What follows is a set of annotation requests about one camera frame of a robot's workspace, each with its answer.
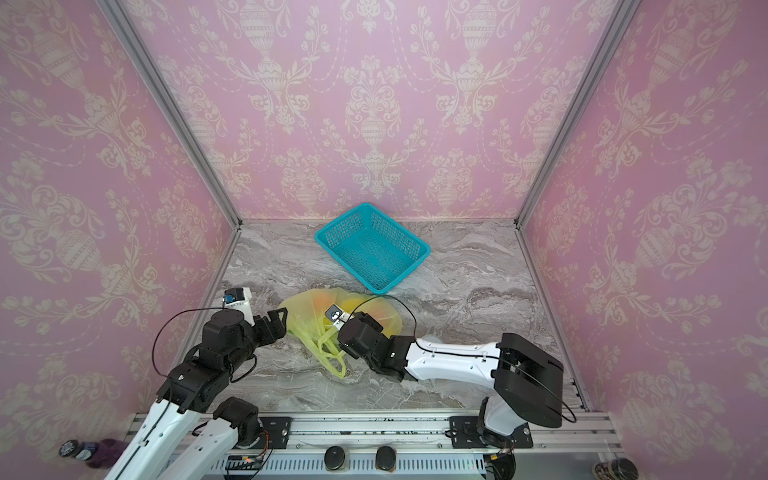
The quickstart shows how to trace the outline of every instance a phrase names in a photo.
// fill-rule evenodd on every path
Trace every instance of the purple bottle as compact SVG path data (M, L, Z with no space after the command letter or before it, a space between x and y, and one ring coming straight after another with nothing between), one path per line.
M90 468L110 468L117 463L126 442L115 439L104 439L100 442L66 441L58 450L61 457L72 457L82 460Z

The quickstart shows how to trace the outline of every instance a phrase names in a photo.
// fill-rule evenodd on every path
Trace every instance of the robotic arm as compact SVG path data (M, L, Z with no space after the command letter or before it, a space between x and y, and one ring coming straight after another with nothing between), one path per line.
M232 375L247 360L256 365L254 351L286 334L287 310L271 310L253 316L250 290L224 292L222 310L203 327L200 344L174 367L157 391L144 424L131 440L107 480L156 478L179 442L200 420L200 414L232 382ZM259 409L231 397L219 405L197 441L163 473L161 478L202 478L223 453L235 445L249 445L262 432Z
M562 425L563 365L514 333L498 343L450 345L413 336L387 338L383 327L363 312L350 315L331 306L326 317L339 330L339 345L363 358L377 373L402 380L450 379L493 388L478 419L478 434L499 448L525 422Z

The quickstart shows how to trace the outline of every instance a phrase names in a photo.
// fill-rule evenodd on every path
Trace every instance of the floral wallpaper pattern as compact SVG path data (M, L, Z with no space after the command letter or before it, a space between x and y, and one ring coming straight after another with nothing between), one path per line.
M3 470L98 478L58 446L148 407L232 229L95 2L0 2L0 47Z
M615 0L122 0L241 217L515 217Z
M768 5L640 4L526 228L645 478L766 478Z

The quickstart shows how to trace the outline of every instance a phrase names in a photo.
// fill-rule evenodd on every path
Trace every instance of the bottle label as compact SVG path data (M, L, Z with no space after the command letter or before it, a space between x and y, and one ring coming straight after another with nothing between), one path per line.
M83 449L75 456L77 460L88 460L98 449L96 442L82 442Z

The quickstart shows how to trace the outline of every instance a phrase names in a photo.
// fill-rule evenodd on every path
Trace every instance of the black mounting plate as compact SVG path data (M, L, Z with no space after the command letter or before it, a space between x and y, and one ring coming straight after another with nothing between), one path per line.
M269 448L274 450L285 450L288 447L288 437L290 437L290 417L270 417L259 415L261 425L270 436ZM251 448L261 450L264 448L266 437L260 436Z
M454 449L486 449L485 444L478 434L478 417L450 417L451 429L446 435L451 437L451 445ZM515 449L532 449L533 438L528 423L524 423L512 432L512 446Z

